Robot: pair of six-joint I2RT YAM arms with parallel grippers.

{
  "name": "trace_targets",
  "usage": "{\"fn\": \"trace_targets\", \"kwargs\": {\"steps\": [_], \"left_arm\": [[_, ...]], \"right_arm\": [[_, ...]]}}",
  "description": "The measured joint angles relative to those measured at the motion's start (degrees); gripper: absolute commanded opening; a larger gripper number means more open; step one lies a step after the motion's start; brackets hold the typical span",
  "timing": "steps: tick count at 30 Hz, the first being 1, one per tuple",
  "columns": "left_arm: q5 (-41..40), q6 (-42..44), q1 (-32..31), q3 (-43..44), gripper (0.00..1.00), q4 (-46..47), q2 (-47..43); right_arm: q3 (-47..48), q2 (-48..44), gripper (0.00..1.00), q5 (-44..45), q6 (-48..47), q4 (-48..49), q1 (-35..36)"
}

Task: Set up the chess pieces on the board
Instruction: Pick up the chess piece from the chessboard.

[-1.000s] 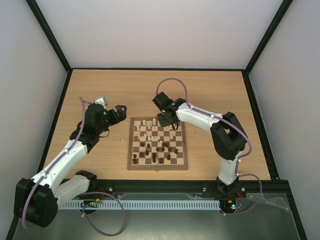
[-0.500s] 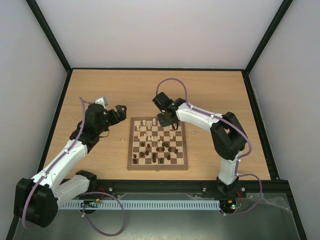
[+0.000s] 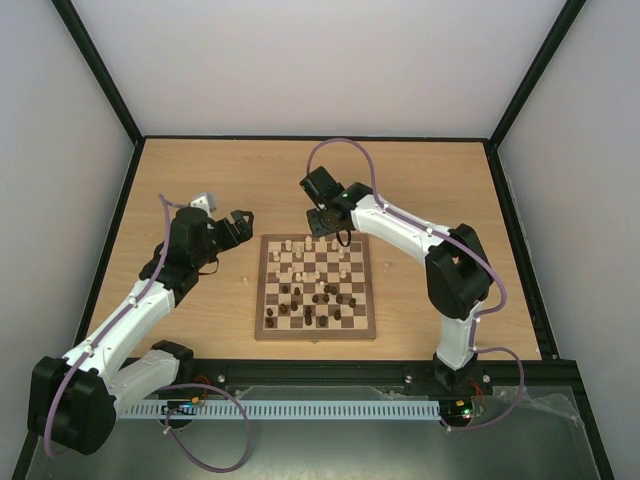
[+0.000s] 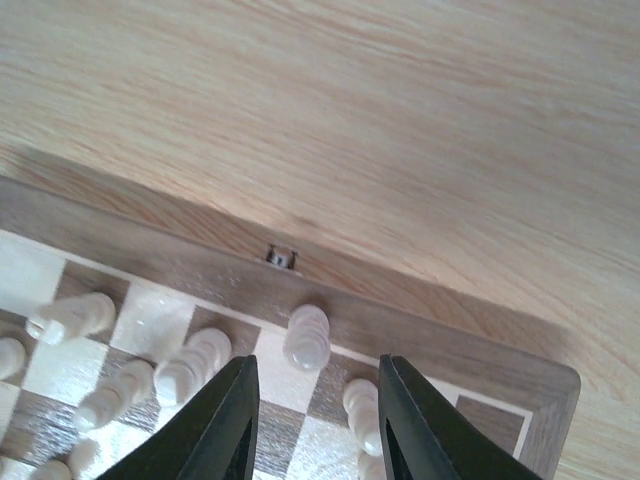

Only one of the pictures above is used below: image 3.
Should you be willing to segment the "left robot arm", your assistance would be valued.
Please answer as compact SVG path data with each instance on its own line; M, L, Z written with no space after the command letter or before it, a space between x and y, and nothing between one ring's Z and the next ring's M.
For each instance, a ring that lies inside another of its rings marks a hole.
M214 220L190 204L166 213L163 241L118 308L63 356L43 357L31 376L27 428L47 447L96 452L116 420L147 395L189 375L192 350L161 341L132 364L125 361L160 320L198 283L204 266L253 236L254 215L234 210Z

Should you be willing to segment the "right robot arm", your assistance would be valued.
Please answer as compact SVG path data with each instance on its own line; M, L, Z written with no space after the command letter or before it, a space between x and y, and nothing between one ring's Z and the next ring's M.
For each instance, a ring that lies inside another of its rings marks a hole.
M435 358L436 379L445 390L460 390L471 379L475 334L492 285L504 288L490 266L475 230L422 220L388 203L356 182L344 187L318 167L300 181L314 204L306 213L314 237L343 232L372 235L405 252L425 268L427 294L441 315Z

